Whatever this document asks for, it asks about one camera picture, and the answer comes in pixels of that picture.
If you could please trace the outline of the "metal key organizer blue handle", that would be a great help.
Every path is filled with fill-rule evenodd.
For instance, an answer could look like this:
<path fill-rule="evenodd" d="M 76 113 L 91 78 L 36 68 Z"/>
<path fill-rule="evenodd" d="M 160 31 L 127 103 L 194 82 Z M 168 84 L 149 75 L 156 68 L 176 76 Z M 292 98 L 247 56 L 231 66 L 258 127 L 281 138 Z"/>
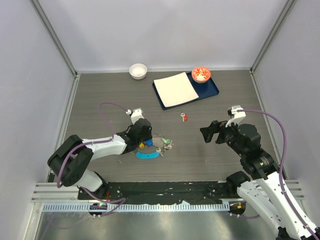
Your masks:
<path fill-rule="evenodd" d="M 144 148 L 138 147 L 135 151 L 135 156 L 140 160 L 152 160 L 161 157 L 159 153 L 156 152 L 157 148 L 161 148 L 163 154 L 165 151 L 171 150 L 173 147 L 173 140 L 169 138 L 171 140 L 170 144 L 164 144 L 164 142 L 161 140 L 161 137 L 166 138 L 160 134 L 154 133 L 151 138 L 153 146 L 146 145 L 144 141 Z"/>

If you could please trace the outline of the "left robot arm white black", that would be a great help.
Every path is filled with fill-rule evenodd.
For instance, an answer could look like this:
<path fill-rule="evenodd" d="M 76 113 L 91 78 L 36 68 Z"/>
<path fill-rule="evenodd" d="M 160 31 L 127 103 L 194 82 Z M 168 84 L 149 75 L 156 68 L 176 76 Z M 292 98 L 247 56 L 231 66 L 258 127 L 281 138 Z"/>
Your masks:
<path fill-rule="evenodd" d="M 57 176 L 58 188 L 75 185 L 100 200 L 107 194 L 108 184 L 97 172 L 88 170 L 90 162 L 133 152 L 142 142 L 151 139 L 152 126 L 144 118 L 106 138 L 85 140 L 74 134 L 51 155 L 47 165 Z"/>

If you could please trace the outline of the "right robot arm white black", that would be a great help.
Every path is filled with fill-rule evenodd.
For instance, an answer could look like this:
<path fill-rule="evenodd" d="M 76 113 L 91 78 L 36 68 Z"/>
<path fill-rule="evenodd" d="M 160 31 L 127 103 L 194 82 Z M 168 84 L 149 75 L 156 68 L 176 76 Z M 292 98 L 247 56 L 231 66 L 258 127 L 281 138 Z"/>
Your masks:
<path fill-rule="evenodd" d="M 297 203 L 280 176 L 278 164 L 261 147 L 261 136 L 254 125 L 232 124 L 214 120 L 200 128 L 209 143 L 215 134 L 216 144 L 227 144 L 240 156 L 243 171 L 227 177 L 226 193 L 241 197 L 268 224 L 278 240 L 318 240 L 320 228 Z"/>

